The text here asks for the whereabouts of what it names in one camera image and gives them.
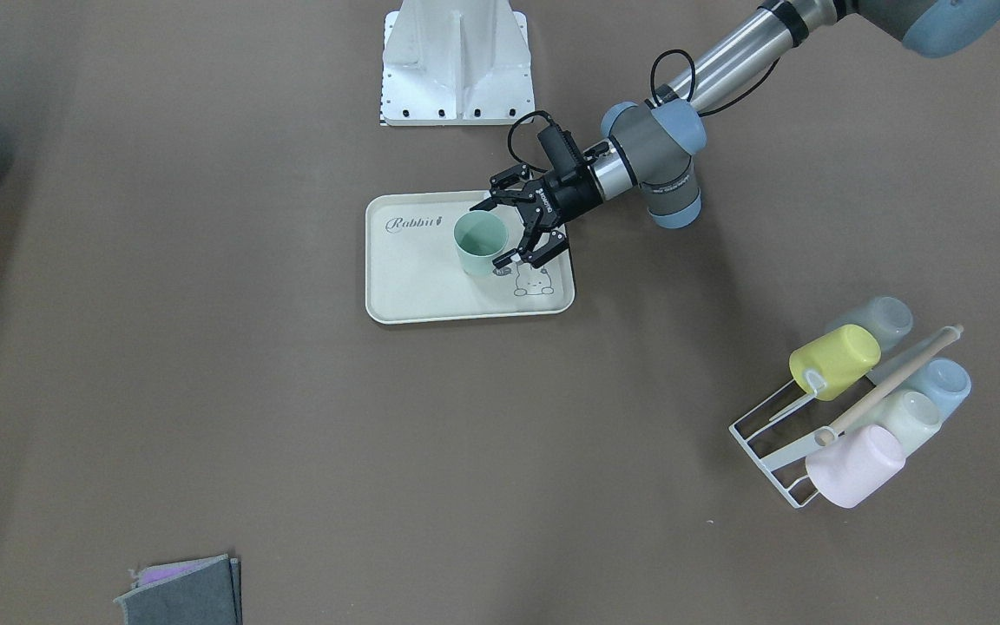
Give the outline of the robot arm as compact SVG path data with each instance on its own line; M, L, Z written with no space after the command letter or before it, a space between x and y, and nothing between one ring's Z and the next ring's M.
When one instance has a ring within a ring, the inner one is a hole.
M538 140L550 168L517 162L493 175L488 197L475 206L479 213L512 206L523 221L523 236L492 254L492 266L548 264L569 248L564 224L632 188L641 190L656 224L691 224L701 208L695 158L707 143L703 118L761 86L811 31L850 15L924 58L944 58L1000 20L1000 1L763 1L687 71L654 84L644 102L608 110L594 146L581 150L569 131L545 118Z

